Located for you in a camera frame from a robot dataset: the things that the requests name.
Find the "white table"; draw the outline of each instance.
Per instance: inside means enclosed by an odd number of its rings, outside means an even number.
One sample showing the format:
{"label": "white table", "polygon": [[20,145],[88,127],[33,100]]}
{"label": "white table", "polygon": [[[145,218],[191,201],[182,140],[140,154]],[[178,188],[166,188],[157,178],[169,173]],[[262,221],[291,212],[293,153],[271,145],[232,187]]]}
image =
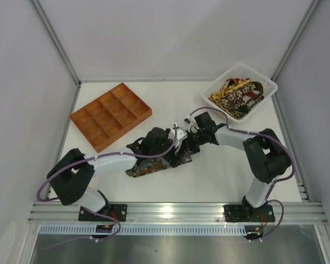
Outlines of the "white table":
{"label": "white table", "polygon": [[[205,106],[200,92],[210,82],[127,82],[126,84],[153,111],[153,115],[128,132],[105,151],[117,150],[135,139],[145,136],[153,127],[169,128],[172,123],[183,124],[189,113]],[[75,111],[118,83],[100,82],[82,84]],[[216,123],[223,119],[209,111]],[[283,142],[282,133],[271,100],[244,124],[233,127],[250,131],[271,128]],[[82,153],[96,153],[79,129],[71,122],[62,156],[70,149]],[[240,202],[253,180],[243,151],[228,146],[204,145],[201,152],[192,156],[191,163],[176,169],[167,169],[132,178],[124,171],[102,175],[93,179],[90,186],[101,190],[114,202]],[[290,168],[283,177],[290,173]],[[300,202],[296,180],[277,184],[270,198],[283,202]]]}

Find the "white laundry basket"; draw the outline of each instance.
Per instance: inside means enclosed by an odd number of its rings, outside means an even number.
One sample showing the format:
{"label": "white laundry basket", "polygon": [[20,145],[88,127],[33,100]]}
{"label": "white laundry basket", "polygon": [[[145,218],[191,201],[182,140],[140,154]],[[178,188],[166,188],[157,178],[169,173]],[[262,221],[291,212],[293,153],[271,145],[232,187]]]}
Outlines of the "white laundry basket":
{"label": "white laundry basket", "polygon": [[212,92],[218,92],[220,91],[221,87],[224,85],[227,79],[230,78],[239,78],[239,79],[247,79],[250,78],[252,81],[258,81],[263,85],[264,88],[264,99],[257,103],[253,109],[243,118],[236,119],[232,117],[230,114],[227,113],[227,117],[236,123],[242,123],[246,121],[248,118],[254,115],[254,113],[266,102],[270,99],[270,97],[277,91],[277,84],[270,80],[268,77],[262,75],[261,73],[257,72],[256,70],[253,70],[252,68],[245,66],[243,64],[236,64],[229,70],[225,71],[219,78],[217,78],[213,83],[205,88],[201,94],[205,102],[208,106],[214,107],[216,109],[222,110],[220,107],[218,107],[216,104],[211,102],[209,100],[209,97],[211,96]]}

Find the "wooden grid organizer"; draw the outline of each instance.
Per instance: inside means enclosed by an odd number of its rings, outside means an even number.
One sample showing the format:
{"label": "wooden grid organizer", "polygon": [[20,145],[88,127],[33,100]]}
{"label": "wooden grid organizer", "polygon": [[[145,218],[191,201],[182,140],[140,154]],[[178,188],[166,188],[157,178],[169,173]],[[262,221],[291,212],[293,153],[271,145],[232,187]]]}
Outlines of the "wooden grid organizer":
{"label": "wooden grid organizer", "polygon": [[97,152],[152,115],[152,109],[121,83],[70,115]]}

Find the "white wall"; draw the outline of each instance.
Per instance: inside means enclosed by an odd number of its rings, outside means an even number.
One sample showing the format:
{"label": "white wall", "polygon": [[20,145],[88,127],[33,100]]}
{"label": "white wall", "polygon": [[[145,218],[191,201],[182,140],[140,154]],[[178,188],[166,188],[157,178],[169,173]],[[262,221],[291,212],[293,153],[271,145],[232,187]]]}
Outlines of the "white wall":
{"label": "white wall", "polygon": [[277,83],[308,191],[330,222],[330,0],[322,1]]}
{"label": "white wall", "polygon": [[0,0],[0,233],[16,222],[7,263],[53,166],[75,90],[29,1]]}
{"label": "white wall", "polygon": [[41,0],[79,78],[272,76],[311,0]]}

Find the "patterned fabric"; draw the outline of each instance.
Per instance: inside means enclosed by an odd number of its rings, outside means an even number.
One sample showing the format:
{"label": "patterned fabric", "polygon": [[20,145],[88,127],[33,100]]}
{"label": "patterned fabric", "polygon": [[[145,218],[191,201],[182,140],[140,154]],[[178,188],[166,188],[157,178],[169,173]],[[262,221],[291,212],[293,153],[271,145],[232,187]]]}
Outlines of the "patterned fabric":
{"label": "patterned fabric", "polygon": [[234,118],[241,119],[264,99],[263,85],[250,79],[228,79],[209,99]]}

